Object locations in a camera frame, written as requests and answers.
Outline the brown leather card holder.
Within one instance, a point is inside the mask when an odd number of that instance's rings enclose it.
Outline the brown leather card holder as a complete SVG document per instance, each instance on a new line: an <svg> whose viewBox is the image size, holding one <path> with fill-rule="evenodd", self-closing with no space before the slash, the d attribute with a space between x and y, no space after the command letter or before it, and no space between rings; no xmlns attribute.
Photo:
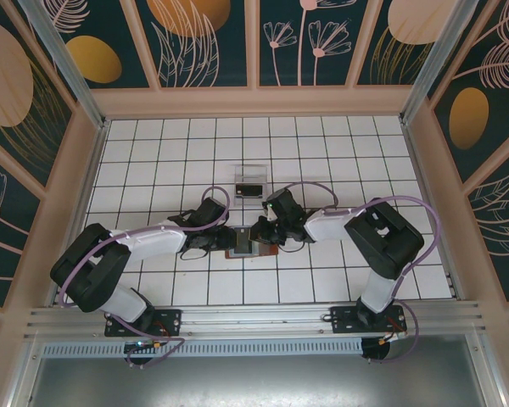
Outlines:
<svg viewBox="0 0 509 407"><path fill-rule="evenodd" d="M233 228L233 230L237 227L247 227L247 226L235 226ZM230 248L225 252L225 258L226 259L252 259L252 258L258 258L258 257L267 257L267 256L277 255L277 252L278 252L277 245L258 243L258 242L254 242L253 240L251 240L251 242L252 242L252 254L235 255L234 251L233 251L233 249L235 248L235 246L234 246L233 248Z"/></svg>

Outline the clear plastic box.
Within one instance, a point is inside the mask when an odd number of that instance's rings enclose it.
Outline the clear plastic box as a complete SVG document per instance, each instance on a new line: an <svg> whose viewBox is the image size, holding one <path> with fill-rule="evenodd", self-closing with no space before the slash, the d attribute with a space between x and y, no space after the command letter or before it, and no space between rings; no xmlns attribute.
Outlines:
<svg viewBox="0 0 509 407"><path fill-rule="evenodd" d="M263 198L242 199L235 197L237 183L262 184ZM244 208L260 207L268 195L268 167L261 164L238 164L234 168L234 204Z"/></svg>

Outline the black card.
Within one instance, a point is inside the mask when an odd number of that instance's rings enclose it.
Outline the black card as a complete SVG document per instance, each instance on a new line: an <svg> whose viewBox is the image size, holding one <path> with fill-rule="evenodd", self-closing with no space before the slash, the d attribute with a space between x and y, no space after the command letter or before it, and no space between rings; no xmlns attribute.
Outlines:
<svg viewBox="0 0 509 407"><path fill-rule="evenodd" d="M235 185L235 197L242 199L263 198L264 186L253 183L237 183Z"/></svg>

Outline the grey metal sheet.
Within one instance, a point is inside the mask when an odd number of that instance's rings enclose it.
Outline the grey metal sheet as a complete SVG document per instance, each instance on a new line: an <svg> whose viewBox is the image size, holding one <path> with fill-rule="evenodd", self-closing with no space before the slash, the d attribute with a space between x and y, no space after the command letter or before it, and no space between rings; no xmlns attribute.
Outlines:
<svg viewBox="0 0 509 407"><path fill-rule="evenodd" d="M145 371L37 353L12 407L509 407L476 337L422 337L403 360L353 354L198 356Z"/></svg>

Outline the aluminium front rail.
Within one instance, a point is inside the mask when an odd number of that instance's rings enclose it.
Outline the aluminium front rail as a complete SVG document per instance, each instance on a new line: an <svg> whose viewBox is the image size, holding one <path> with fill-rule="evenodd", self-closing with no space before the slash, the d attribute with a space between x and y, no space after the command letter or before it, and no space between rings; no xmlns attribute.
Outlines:
<svg viewBox="0 0 509 407"><path fill-rule="evenodd" d="M332 328L322 317L331 306L184 306L180 336L190 340L328 337ZM487 327L473 301L405 301L403 308L410 334L414 333L413 316L424 336L482 332ZM102 312L86 314L77 308L40 308L30 312L22 332L25 339L39 341L102 341L104 326Z"/></svg>

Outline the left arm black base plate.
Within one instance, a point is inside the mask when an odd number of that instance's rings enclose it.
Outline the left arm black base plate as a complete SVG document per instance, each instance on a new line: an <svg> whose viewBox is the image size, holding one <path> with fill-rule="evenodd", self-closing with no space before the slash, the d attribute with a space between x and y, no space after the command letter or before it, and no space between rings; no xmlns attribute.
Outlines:
<svg viewBox="0 0 509 407"><path fill-rule="evenodd" d="M129 326L152 336L178 337L182 324L180 309L149 309ZM115 318L108 317L104 327L105 337L139 337L131 328L124 327Z"/></svg>

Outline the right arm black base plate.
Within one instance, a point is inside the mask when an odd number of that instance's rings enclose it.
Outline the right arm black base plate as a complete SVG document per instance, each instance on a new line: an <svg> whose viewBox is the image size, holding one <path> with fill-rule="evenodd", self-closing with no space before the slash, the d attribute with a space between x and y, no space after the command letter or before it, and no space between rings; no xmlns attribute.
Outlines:
<svg viewBox="0 0 509 407"><path fill-rule="evenodd" d="M363 314L356 305L334 306L323 317L329 322L333 333L378 334L406 332L407 324L403 307L391 304L374 316Z"/></svg>

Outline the aluminium corner post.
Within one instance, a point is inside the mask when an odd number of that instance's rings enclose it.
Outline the aluminium corner post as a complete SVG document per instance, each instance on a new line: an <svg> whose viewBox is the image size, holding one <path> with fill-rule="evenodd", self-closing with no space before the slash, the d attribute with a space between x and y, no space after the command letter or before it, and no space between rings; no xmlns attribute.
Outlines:
<svg viewBox="0 0 509 407"><path fill-rule="evenodd" d="M27 21L52 57L56 70L64 77L89 119L103 128L104 115L89 86L66 47L62 34L74 34L90 14L88 0L16 0Z"/></svg>
<svg viewBox="0 0 509 407"><path fill-rule="evenodd" d="M446 19L428 57L412 86L404 108L400 112L400 123L408 127L425 101L428 91L435 82L439 72L458 43L462 32L472 18L478 0L456 0L449 17Z"/></svg>

